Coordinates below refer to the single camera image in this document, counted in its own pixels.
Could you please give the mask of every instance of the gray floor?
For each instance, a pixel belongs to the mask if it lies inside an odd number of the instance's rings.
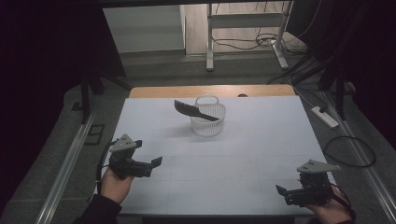
[[[283,73],[279,69],[273,53],[217,55],[215,70],[212,73],[205,70],[204,56],[185,57],[179,52],[157,52],[155,55],[150,53],[125,54],[121,55],[121,58],[127,72],[127,78],[123,80],[136,87],[265,84],[269,78]],[[301,56],[288,57],[288,62],[293,65],[300,58]],[[302,85],[316,91],[318,79],[319,77],[312,77]],[[112,138],[123,101],[129,95],[127,90],[114,83],[105,79],[103,82],[106,86],[105,93],[100,96],[91,95],[92,105],[97,108],[92,124],[105,125],[103,137],[99,145],[86,145],[82,148],[51,223],[71,223],[74,218],[82,214],[95,189],[96,164],[107,142]],[[303,92],[302,94],[311,104],[320,104],[320,101],[311,94]],[[0,223],[35,223],[37,220],[64,157],[80,127],[81,112],[71,111],[75,102],[80,102],[79,87],[75,87],[65,95],[64,109],[52,134],[29,174],[7,204]],[[396,170],[394,149],[354,105],[351,95],[346,96],[345,102],[348,124],[358,137],[374,148],[377,154],[375,169],[385,181],[391,194],[396,195],[396,176],[390,172]],[[308,104],[303,104],[322,147],[330,139],[340,135],[340,130],[329,129],[309,111]],[[86,139],[86,143],[95,140],[94,137],[89,137]],[[339,158],[347,161],[354,160],[347,144],[343,141],[334,143],[331,151]],[[341,172],[334,173],[334,177],[349,196],[358,214],[357,223],[390,223],[361,169],[345,166],[342,168]],[[119,221],[120,223],[141,223],[141,218],[120,217]],[[296,223],[305,221],[306,217],[298,217]]]

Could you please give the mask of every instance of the metal frame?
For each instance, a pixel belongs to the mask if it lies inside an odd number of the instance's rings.
[[[276,40],[273,40],[272,47],[279,61],[280,67],[288,69],[288,63],[282,52],[281,41],[285,27],[288,22],[292,1],[288,2],[286,9],[282,13],[261,13],[261,14],[235,14],[235,15],[213,15],[212,4],[207,4],[207,50],[206,50],[206,70],[213,71],[213,29],[227,28],[255,28],[255,27],[279,27]]]
[[[61,197],[64,193],[64,188],[66,187],[67,181],[69,180],[74,165],[76,164],[79,152],[84,145],[85,138],[87,137],[95,114],[96,105],[94,106],[91,114],[87,117],[86,122],[84,124],[81,124],[81,126],[79,127],[73,143],[67,152],[66,158],[64,159],[64,163],[62,164],[61,169],[56,176],[55,181],[53,182],[52,188],[49,191],[49,195],[47,196],[47,199],[44,202],[40,213],[38,214],[38,218],[35,221],[35,224],[51,223],[56,208],[58,207],[59,201],[61,200]]]

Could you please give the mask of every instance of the human hand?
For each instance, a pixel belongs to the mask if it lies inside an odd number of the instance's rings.
[[[116,203],[122,203],[129,193],[133,176],[128,175],[120,179],[111,169],[107,168],[102,177],[102,189],[100,194]]]
[[[332,191],[346,201],[346,198],[341,195],[336,187],[332,186]],[[335,224],[352,219],[345,207],[334,199],[323,205],[308,204],[305,207],[313,211],[322,224]]]

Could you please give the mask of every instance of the black sleeve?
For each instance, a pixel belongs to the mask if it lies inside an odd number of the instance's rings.
[[[121,211],[121,206],[101,195],[93,195],[91,203],[81,217],[73,224],[111,224],[117,223],[116,217]]]
[[[340,223],[338,223],[338,224],[355,224],[355,222],[352,221],[352,220],[349,220],[349,221],[340,222]]]

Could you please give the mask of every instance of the aluminum rail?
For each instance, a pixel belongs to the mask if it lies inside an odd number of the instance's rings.
[[[64,163],[62,164],[61,169],[56,176],[56,179],[51,190],[49,191],[49,195],[47,196],[43,207],[41,208],[41,212],[39,213],[35,224],[51,223],[59,201],[61,200],[62,194],[64,193],[64,188],[66,187],[67,181],[73,171],[74,165],[76,164],[79,152],[81,151],[85,138],[91,128],[93,118],[96,114],[96,106],[97,104],[94,105],[93,110],[90,116],[87,118],[85,124],[81,124],[79,127],[73,143],[64,159]]]
[[[341,132],[348,136],[354,136],[352,130],[350,129],[347,121],[341,120],[338,116],[335,107],[334,101],[331,97],[331,94],[328,91],[321,92],[324,100],[328,104],[328,107],[333,115],[333,117],[338,121]],[[369,158],[366,156],[364,151],[362,150],[361,143],[353,141],[351,139],[348,140],[349,149],[351,150],[353,156],[360,164],[367,164],[370,162]],[[367,181],[370,184],[373,192],[376,195],[376,198],[382,205],[385,213],[388,216],[390,223],[396,224],[396,203],[393,196],[390,194],[387,186],[385,185],[384,181],[378,175],[374,167],[367,167],[362,169],[363,174],[366,176]]]

